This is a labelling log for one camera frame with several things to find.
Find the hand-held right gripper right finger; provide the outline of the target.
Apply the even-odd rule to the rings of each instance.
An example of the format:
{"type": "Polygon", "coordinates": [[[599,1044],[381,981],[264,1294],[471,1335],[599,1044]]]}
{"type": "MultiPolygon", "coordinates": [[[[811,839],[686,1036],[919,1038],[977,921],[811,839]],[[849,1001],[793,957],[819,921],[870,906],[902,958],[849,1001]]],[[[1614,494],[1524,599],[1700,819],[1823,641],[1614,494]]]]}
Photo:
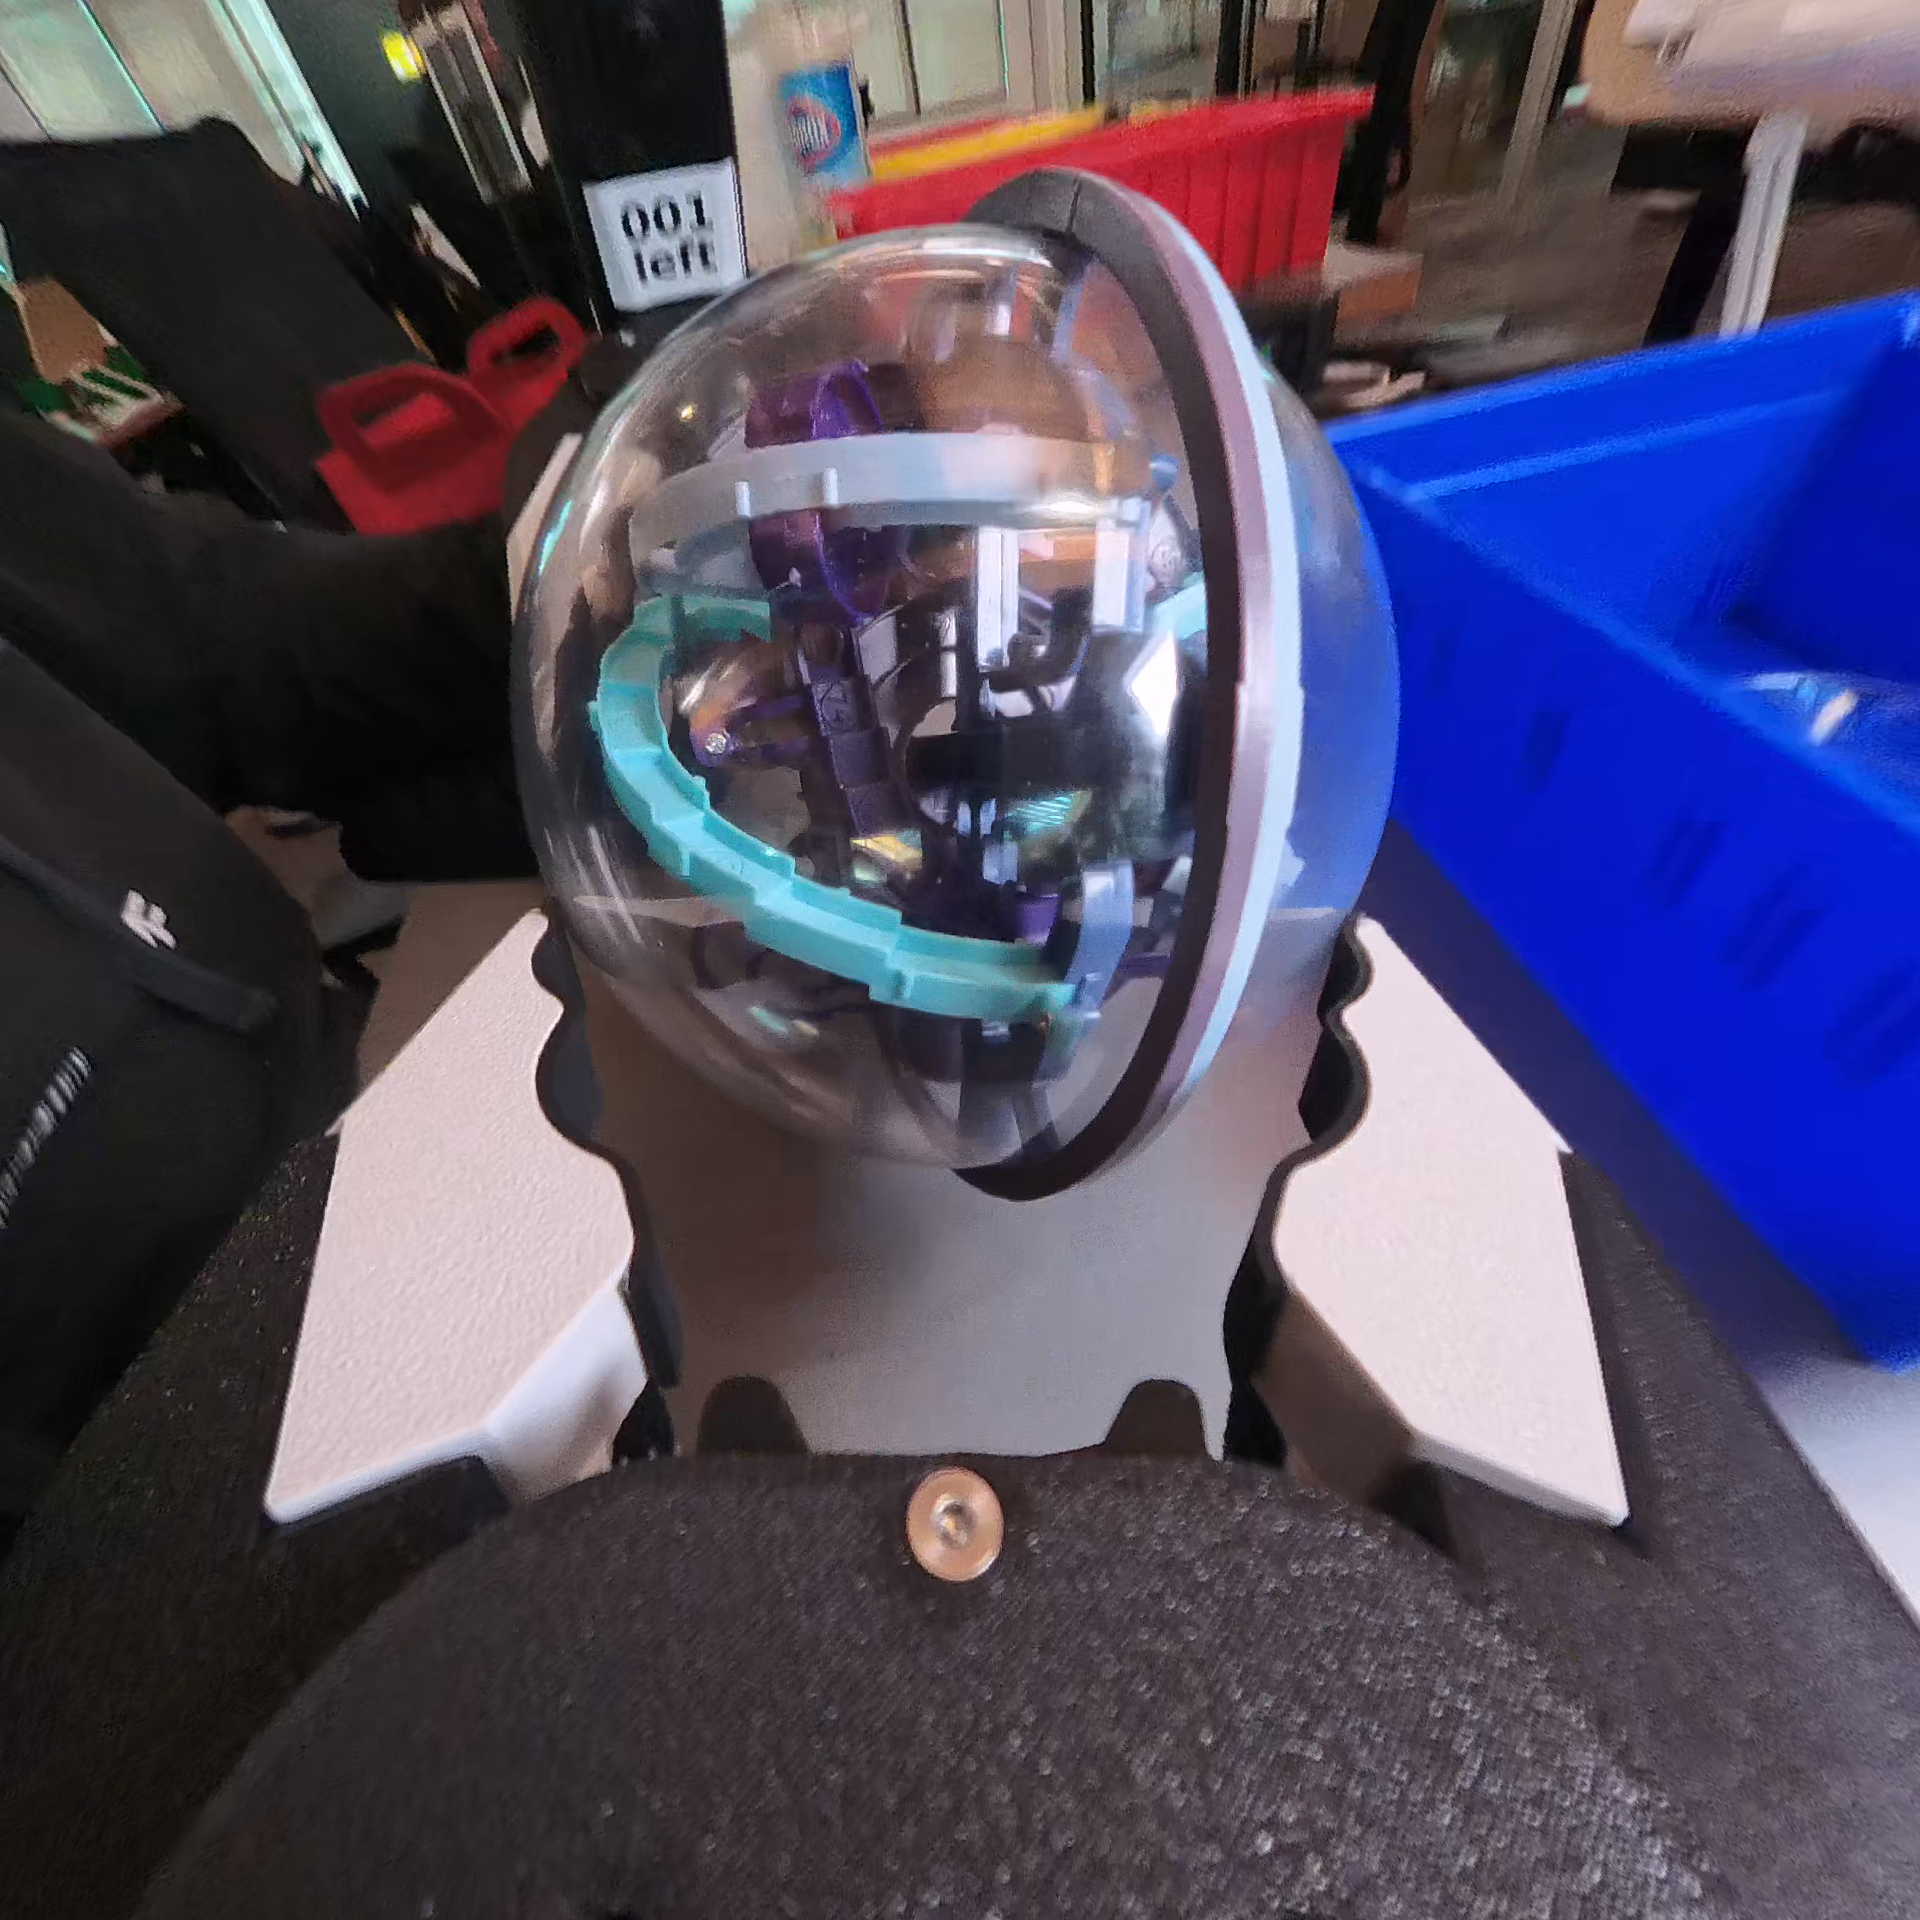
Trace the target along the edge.
{"type": "Polygon", "coordinates": [[[1628,1523],[1564,1136],[1372,916],[1340,958],[1333,1114],[1255,1236],[1280,1285],[1255,1389],[1286,1465],[1364,1503],[1439,1469],[1628,1523]]]}

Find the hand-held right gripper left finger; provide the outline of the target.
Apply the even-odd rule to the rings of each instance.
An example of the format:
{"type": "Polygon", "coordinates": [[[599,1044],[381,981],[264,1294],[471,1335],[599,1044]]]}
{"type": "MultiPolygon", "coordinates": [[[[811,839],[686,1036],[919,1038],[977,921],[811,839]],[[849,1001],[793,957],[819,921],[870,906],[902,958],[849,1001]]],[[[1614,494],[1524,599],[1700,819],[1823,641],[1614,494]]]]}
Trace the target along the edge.
{"type": "Polygon", "coordinates": [[[313,1523],[478,1465],[538,1500],[679,1383],[640,1174],[594,1141],[587,999],[555,916],[518,916],[337,1122],[264,1517],[313,1523]]]}

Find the blue plastic bin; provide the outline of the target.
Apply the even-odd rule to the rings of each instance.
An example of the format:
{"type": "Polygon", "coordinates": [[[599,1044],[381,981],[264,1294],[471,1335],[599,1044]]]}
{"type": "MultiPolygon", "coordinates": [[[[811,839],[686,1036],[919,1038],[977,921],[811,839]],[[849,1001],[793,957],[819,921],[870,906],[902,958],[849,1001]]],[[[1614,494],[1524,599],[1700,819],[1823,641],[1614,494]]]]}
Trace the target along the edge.
{"type": "Polygon", "coordinates": [[[1917,678],[1917,295],[1326,428],[1393,817],[1865,1359],[1920,1335],[1917,790],[1736,678],[1917,678]]]}

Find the clear plastic maze ball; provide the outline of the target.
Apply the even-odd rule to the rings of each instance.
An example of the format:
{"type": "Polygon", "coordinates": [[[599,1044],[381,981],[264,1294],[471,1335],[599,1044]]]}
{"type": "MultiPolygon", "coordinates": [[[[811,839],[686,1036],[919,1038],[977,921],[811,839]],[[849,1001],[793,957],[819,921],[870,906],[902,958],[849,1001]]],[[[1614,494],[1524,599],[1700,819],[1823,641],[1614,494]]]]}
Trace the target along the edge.
{"type": "Polygon", "coordinates": [[[1220,272],[1036,166],[614,372],[518,584],[548,906],[711,1090],[1039,1200],[1315,1001],[1397,768],[1378,549],[1220,272]]]}

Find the person's left forearm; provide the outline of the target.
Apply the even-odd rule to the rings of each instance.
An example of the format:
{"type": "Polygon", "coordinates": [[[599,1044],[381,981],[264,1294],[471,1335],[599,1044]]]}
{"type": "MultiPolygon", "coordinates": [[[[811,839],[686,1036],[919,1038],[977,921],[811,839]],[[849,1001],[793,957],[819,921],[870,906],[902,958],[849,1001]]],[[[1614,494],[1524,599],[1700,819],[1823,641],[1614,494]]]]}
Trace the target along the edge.
{"type": "Polygon", "coordinates": [[[537,880],[500,516],[264,520],[5,409],[0,625],[220,817],[316,817],[364,880],[537,880]]]}

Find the clear plastic ball stand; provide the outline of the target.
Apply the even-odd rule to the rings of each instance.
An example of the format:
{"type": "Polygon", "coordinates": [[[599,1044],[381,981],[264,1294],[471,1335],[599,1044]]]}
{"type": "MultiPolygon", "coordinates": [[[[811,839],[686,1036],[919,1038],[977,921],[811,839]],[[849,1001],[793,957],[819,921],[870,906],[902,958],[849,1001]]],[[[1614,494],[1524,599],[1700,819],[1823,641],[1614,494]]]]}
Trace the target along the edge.
{"type": "Polygon", "coordinates": [[[1856,670],[1756,670],[1736,691],[1804,744],[1898,789],[1920,789],[1920,683],[1856,670]]]}

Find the white wipes canister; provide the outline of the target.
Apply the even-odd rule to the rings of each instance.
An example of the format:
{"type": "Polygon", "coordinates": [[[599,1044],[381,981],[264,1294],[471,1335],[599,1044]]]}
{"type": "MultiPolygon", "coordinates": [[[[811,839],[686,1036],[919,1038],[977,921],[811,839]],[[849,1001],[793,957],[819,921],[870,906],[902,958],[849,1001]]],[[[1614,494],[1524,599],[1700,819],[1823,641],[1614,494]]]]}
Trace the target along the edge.
{"type": "Polygon", "coordinates": [[[764,62],[781,151],[811,195],[870,180],[860,28],[866,6],[772,0],[764,15],[764,62]]]}

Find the yellow plastic bin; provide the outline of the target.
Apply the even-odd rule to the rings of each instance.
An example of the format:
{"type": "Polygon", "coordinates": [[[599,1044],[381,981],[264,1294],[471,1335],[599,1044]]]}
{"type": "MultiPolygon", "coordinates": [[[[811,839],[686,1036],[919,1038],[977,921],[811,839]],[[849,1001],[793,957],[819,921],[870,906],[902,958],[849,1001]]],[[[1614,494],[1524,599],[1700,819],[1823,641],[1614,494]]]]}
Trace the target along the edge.
{"type": "Polygon", "coordinates": [[[951,121],[932,131],[878,134],[870,142],[870,180],[970,166],[970,162],[1001,156],[1001,154],[1029,154],[1029,151],[1099,131],[1102,121],[1107,121],[1107,106],[1087,103],[1087,106],[1059,106],[1059,110],[977,117],[977,121],[951,121]]]}

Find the black backpack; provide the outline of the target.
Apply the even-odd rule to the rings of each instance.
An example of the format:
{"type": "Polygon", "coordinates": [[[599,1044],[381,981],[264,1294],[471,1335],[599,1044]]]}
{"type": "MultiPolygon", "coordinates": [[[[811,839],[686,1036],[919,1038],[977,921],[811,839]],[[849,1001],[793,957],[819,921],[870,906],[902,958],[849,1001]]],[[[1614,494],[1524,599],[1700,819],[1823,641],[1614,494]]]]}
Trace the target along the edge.
{"type": "Polygon", "coordinates": [[[0,1523],[290,1146],[360,1013],[301,906],[16,646],[0,662],[0,1523]]]}

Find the red plastic bin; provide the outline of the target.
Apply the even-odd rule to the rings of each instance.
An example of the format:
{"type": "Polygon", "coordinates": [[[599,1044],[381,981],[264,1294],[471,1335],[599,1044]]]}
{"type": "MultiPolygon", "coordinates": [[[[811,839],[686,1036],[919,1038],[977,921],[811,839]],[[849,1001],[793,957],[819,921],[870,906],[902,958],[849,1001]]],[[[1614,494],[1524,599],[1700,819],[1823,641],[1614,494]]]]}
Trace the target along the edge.
{"type": "Polygon", "coordinates": [[[957,223],[1021,170],[1090,170],[1163,205],[1244,295],[1321,264],[1340,154],[1370,106],[1350,82],[1107,110],[1064,142],[823,195],[823,219],[837,236],[957,223]]]}

